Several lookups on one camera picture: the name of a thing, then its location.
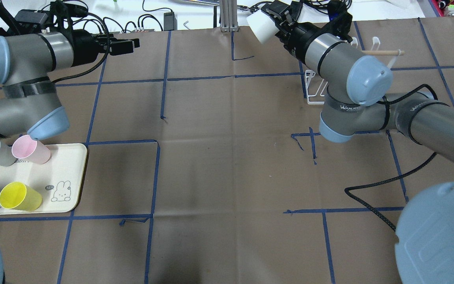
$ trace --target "robotic arm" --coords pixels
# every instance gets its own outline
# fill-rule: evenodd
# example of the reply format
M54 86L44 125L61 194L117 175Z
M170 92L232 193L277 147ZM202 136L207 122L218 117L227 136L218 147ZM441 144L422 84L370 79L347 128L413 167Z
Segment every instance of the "robotic arm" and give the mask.
M47 73L92 63L99 53L126 54L139 47L138 39L115 39L106 28L99 36L73 30L72 17L87 15L93 14L85 7L56 1L42 27L50 32L20 34L20 29L17 36L0 36L0 84L6 96L0 99L0 139L27 132L34 140L43 140L66 131L68 117Z
M274 34L286 50L329 82L320 115L320 133L346 142L356 131L396 129L418 144L454 162L454 108L421 92L385 94L392 83L389 68L344 42L351 15L346 5L330 1L331 21L323 28L298 23L301 4L274 1L248 18L257 38Z

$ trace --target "white tray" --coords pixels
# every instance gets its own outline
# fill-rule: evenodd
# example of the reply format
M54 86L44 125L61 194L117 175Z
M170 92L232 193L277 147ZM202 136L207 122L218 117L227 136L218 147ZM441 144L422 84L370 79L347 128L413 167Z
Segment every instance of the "white tray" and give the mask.
M0 215L61 213L76 207L80 197L87 148L83 144L46 145L52 156L38 165L17 160L9 167L0 166L0 191L13 181L20 181L38 191L43 203L35 211L0 208Z

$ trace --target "metal extrusion post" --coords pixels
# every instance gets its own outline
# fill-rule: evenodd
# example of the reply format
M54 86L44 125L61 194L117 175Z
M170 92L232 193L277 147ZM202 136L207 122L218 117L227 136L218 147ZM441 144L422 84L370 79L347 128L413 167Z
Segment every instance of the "metal extrusion post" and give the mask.
M237 0L220 0L220 30L222 32L238 31Z

